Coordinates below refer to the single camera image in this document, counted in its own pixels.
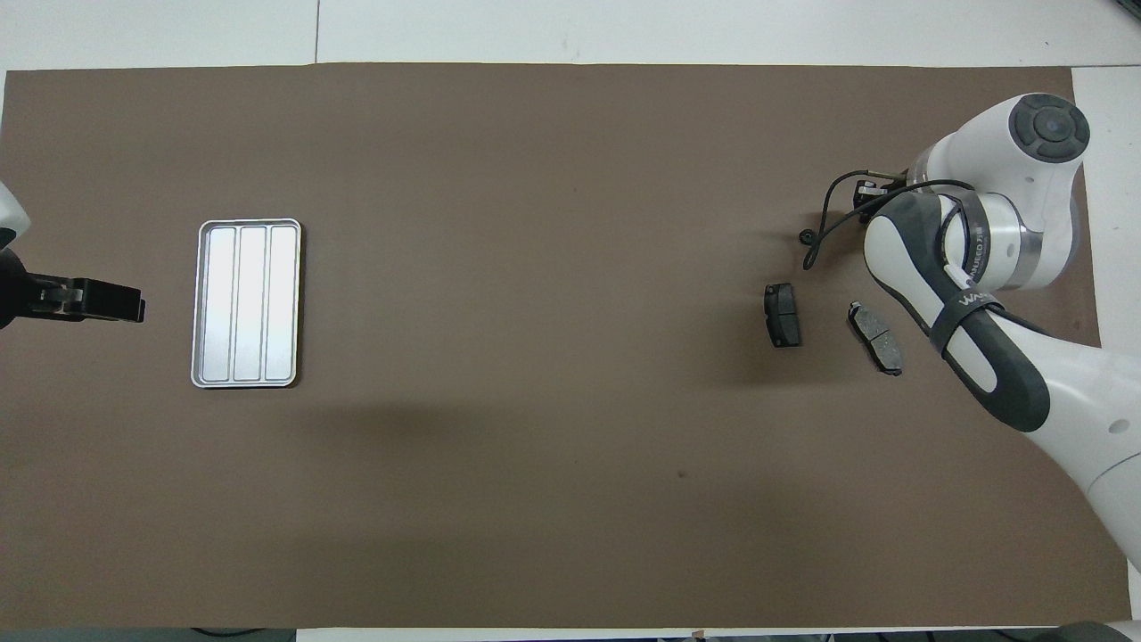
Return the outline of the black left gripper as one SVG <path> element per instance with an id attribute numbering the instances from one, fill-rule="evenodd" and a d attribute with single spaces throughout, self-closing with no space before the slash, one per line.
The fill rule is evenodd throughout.
<path id="1" fill-rule="evenodd" d="M 80 290 L 72 281 L 49 274 L 29 273 L 16 252 L 1 252 L 1 330 L 15 318 L 40 320 L 81 322 L 80 314 L 68 310 L 73 295 Z M 126 287 L 113 282 L 84 281 L 84 318 L 141 324 L 146 301 L 139 289 Z"/>

